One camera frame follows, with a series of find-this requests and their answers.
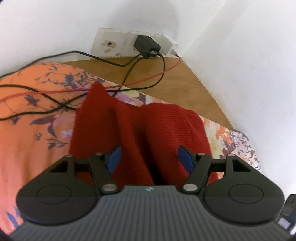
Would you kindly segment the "red knit cardigan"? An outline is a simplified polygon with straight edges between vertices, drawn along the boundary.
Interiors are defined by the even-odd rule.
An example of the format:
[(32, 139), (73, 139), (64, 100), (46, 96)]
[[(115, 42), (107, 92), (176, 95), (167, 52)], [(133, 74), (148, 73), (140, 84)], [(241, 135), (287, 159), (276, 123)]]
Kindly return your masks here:
[(188, 173), (178, 159), (184, 145), (193, 153), (210, 155), (201, 118), (173, 104), (133, 106), (93, 84), (76, 119), (70, 154), (86, 158), (121, 147), (121, 160), (112, 178), (126, 185), (181, 186)]

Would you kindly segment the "floral bed sheet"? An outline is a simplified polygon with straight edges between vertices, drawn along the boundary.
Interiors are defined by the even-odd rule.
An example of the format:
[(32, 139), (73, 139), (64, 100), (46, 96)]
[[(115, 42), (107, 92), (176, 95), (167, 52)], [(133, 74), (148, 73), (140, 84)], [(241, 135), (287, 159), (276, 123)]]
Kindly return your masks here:
[(57, 109), (41, 95), (1, 103), (1, 229), (5, 233), (23, 222), (15, 202), (18, 190), (69, 151), (74, 110), (84, 101), (77, 89), (90, 88), (95, 82), (113, 86), (81, 68), (58, 62), (35, 64), (1, 80), (1, 97), (34, 88), (57, 90), (56, 100), (71, 101), (70, 109)]

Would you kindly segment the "black power adapter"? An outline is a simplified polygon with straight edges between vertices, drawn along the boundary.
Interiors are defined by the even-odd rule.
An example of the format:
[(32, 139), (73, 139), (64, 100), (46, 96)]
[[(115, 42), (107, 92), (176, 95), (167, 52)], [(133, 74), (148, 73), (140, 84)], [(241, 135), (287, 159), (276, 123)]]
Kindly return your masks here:
[(155, 58), (160, 53), (160, 45), (153, 40), (150, 36), (138, 35), (135, 43), (135, 49), (144, 57), (144, 58)]

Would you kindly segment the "wooden bed frame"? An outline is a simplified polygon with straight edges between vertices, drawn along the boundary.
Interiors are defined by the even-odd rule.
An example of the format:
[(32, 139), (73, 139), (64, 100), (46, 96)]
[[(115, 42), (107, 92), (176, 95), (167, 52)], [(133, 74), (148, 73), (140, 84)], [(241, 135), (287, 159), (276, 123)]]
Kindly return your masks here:
[[(81, 60), (66, 62), (66, 64), (79, 67), (102, 79), (120, 84), (128, 72), (130, 65), (116, 67), (97, 60)], [(126, 83), (155, 75), (163, 70), (160, 57), (156, 59), (141, 60), (130, 73)], [(201, 84), (189, 67), (181, 61), (173, 70), (165, 73), (162, 81), (153, 88), (140, 92), (151, 95), (168, 103), (192, 110), (198, 115), (210, 119), (222, 126), (233, 129), (229, 120)]]

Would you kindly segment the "white wall socket strip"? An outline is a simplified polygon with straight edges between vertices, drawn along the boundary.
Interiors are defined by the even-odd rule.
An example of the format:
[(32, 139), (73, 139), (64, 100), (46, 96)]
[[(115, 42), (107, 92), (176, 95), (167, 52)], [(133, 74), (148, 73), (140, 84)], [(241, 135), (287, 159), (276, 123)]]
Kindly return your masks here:
[(161, 53), (165, 57), (173, 57), (172, 52), (177, 52), (179, 48), (179, 44), (168, 35), (99, 28), (93, 42), (91, 54), (101, 58), (133, 57), (138, 54), (134, 47), (138, 35), (150, 36), (155, 40), (160, 45)]

